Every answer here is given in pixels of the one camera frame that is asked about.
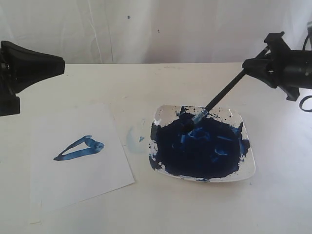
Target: dark blue paint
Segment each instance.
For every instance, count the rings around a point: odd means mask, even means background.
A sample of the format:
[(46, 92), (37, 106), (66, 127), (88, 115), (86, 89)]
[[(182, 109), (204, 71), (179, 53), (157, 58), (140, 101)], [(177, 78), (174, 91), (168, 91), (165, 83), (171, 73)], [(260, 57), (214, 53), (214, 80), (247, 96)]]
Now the dark blue paint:
[[(75, 141), (73, 144), (69, 145), (65, 150), (63, 150), (57, 157), (55, 157), (54, 160), (55, 161), (71, 160), (73, 158), (99, 153), (104, 148), (104, 144), (91, 139), (91, 137), (92, 136), (84, 136), (83, 138)], [(65, 153), (69, 149), (72, 149), (80, 145), (81, 143), (85, 143), (87, 146), (89, 146), (89, 148), (63, 155), (63, 153)]]
[(158, 147), (157, 154), (150, 156), (152, 168), (159, 170), (161, 162), (172, 175), (204, 180), (238, 171), (239, 162), (250, 148), (249, 141), (242, 139), (243, 123), (235, 128), (213, 118), (203, 118), (194, 130), (183, 135), (182, 125), (194, 116), (186, 111), (182, 107), (179, 119), (167, 126), (152, 124), (151, 139)]

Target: tabletop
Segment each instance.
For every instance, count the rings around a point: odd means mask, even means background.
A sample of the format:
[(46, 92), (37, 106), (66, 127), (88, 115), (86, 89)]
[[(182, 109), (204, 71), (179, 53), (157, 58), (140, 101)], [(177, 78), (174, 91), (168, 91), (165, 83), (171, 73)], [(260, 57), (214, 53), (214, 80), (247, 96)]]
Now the tabletop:
[[(247, 180), (191, 182), (149, 164), (156, 109), (205, 106), (240, 70), (240, 63), (67, 65), (64, 75), (21, 92), (21, 114), (0, 117), (0, 233), (311, 233), (312, 114), (298, 107), (309, 90), (286, 101), (246, 76), (219, 103), (244, 119), (256, 163)], [(135, 183), (30, 224), (32, 118), (94, 103), (109, 105)]]

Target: white plate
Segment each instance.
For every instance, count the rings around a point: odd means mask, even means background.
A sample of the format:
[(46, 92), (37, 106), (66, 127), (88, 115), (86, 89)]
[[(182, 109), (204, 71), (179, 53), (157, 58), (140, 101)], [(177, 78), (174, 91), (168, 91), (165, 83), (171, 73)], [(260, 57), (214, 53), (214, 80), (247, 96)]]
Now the white plate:
[[(205, 119), (210, 127), (197, 125), (195, 131), (180, 135), (176, 124), (181, 121), (181, 108), (186, 115), (196, 115), (203, 109), (169, 105), (157, 109), (151, 129), (149, 152), (151, 167), (155, 171), (201, 182), (238, 181), (254, 175), (253, 153), (238, 112), (214, 108)], [(223, 133), (219, 135), (219, 131), (226, 132), (231, 137), (223, 137)]]

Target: white fabric background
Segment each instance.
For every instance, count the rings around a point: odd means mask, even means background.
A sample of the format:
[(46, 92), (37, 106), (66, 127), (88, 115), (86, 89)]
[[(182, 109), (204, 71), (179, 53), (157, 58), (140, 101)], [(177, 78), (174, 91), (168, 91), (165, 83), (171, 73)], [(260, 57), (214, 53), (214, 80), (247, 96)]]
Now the white fabric background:
[(67, 63), (240, 62), (310, 20), (311, 0), (0, 0), (0, 40)]

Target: sheet of paper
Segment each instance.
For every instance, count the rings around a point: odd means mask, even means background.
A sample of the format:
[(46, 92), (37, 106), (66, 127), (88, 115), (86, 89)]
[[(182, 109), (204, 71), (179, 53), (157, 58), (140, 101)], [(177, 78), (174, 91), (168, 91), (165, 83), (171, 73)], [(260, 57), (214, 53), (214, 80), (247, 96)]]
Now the sheet of paper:
[[(81, 144), (54, 160), (80, 139)], [(71, 152), (89, 148), (86, 144), (97, 148), (95, 152), (91, 149), (93, 154), (63, 160), (71, 158)], [(41, 204), (43, 212), (131, 183), (134, 178), (106, 105), (76, 108), (33, 121), (31, 202)]]

